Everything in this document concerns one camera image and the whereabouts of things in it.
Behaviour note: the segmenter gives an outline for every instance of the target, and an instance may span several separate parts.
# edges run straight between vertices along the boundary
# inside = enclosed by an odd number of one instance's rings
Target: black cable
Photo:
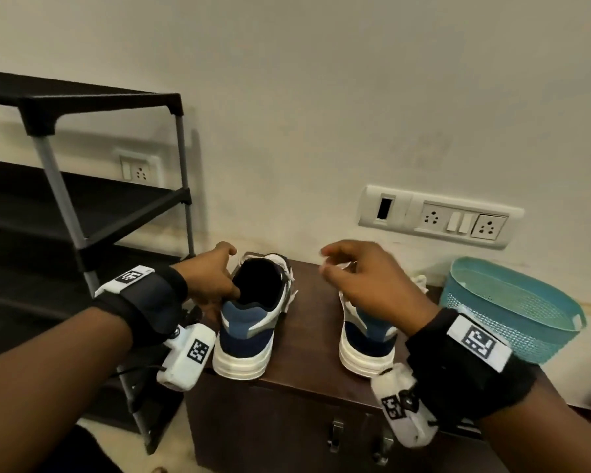
[[[124,375],[126,373],[135,372],[136,370],[143,370],[145,368],[157,368],[161,372],[164,372],[166,370],[166,368],[163,367],[162,365],[138,365],[137,367],[126,368],[125,370],[122,370],[120,372],[116,372],[116,373],[110,375],[110,378],[116,378],[116,377]]]

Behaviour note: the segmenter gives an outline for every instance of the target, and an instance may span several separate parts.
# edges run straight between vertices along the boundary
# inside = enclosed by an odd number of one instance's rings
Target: hand
[[[228,272],[228,258],[234,254],[236,247],[221,241],[214,249],[171,266],[185,279],[189,297],[205,313],[220,310],[223,297],[238,299],[241,295]]]
[[[321,250],[319,271],[350,302],[373,317],[391,322],[411,336],[439,311],[405,274],[391,254],[374,242],[343,240]],[[337,267],[357,262],[356,272]]]

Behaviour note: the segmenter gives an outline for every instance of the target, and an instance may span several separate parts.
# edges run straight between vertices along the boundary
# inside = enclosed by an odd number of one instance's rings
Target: black shoe rack
[[[0,161],[0,353],[86,308],[95,290],[138,264],[179,257],[115,245],[182,204],[194,255],[181,97],[0,72],[0,104],[20,112],[42,168]],[[50,144],[71,113],[166,106],[175,118],[181,188],[162,189],[62,173]],[[133,350],[118,369],[160,363],[162,345]],[[140,433],[153,453],[182,394],[142,370],[107,381],[84,416]]]

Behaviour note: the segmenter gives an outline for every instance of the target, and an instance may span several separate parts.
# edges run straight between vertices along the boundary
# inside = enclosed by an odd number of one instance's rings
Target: laundry basket
[[[520,358],[532,363],[547,362],[587,326],[582,308],[567,294],[473,257],[453,262],[440,304],[466,307],[508,341]]]

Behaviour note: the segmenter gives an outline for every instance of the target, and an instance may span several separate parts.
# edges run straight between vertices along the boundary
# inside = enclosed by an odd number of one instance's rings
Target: drawer handle
[[[343,422],[340,420],[333,420],[331,429],[328,432],[328,449],[331,453],[337,453],[339,451],[339,441],[343,435]]]
[[[383,437],[375,443],[372,449],[374,463],[378,466],[386,466],[392,446],[394,446],[394,434],[389,430],[383,431]]]

